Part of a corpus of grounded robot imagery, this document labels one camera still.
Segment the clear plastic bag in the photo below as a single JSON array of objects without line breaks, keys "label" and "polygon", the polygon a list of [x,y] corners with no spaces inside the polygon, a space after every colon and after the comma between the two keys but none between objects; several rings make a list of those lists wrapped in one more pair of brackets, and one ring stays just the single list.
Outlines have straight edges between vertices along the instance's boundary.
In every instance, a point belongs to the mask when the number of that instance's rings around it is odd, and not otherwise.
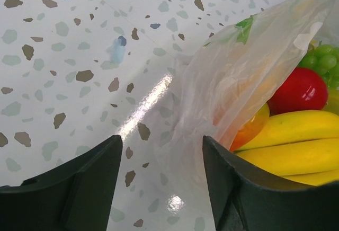
[{"label": "clear plastic bag", "polygon": [[190,60],[178,58],[159,111],[169,128],[154,154],[171,186],[206,184],[202,138],[226,137],[273,95],[322,29],[337,29],[338,0],[287,0],[229,25],[207,40]]}]

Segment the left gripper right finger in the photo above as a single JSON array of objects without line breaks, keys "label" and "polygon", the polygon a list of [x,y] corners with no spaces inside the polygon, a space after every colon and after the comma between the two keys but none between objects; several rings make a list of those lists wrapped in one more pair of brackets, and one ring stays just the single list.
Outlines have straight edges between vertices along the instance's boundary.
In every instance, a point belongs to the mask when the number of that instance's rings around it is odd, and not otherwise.
[{"label": "left gripper right finger", "polygon": [[338,230],[338,181],[311,186],[284,179],[202,140],[216,230]]}]

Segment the green fake grapes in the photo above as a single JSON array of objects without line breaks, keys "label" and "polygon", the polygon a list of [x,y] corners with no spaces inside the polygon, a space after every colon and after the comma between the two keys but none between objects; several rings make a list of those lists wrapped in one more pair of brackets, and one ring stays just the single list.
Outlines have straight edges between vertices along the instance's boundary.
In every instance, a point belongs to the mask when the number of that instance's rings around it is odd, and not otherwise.
[{"label": "green fake grapes", "polygon": [[298,67],[315,71],[329,88],[338,90],[338,47],[330,44],[308,45]]}]

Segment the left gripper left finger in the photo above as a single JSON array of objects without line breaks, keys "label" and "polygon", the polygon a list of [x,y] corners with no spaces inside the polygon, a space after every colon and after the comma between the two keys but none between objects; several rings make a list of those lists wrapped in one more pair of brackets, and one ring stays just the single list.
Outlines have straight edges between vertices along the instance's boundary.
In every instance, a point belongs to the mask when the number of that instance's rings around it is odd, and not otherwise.
[{"label": "left gripper left finger", "polygon": [[122,149],[113,135],[20,186],[2,186],[1,230],[106,230]]}]

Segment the yellow fake banana bunch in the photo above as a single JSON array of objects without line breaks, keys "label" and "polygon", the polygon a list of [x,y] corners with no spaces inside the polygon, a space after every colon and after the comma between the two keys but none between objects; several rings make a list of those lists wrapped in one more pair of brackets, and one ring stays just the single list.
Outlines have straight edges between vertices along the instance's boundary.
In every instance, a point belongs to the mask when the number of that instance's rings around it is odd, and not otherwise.
[{"label": "yellow fake banana bunch", "polygon": [[274,115],[235,154],[282,178],[309,185],[338,180],[338,115],[306,110]]}]

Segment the red fake apple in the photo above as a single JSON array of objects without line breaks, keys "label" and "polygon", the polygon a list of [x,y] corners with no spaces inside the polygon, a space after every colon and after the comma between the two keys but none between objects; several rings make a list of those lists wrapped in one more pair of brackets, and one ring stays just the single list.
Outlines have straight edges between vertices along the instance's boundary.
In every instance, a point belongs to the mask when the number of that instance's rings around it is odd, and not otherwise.
[{"label": "red fake apple", "polygon": [[324,80],[313,70],[297,67],[268,100],[271,113],[321,110],[328,100]]}]

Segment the red orange fake mango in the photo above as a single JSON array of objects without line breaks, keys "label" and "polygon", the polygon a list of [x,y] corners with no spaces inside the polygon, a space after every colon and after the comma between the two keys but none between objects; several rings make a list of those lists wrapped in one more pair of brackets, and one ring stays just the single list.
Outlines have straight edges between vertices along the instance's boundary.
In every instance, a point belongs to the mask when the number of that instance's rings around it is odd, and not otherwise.
[{"label": "red orange fake mango", "polygon": [[230,151],[233,152],[254,139],[266,125],[270,117],[268,104],[264,104],[237,132]]}]

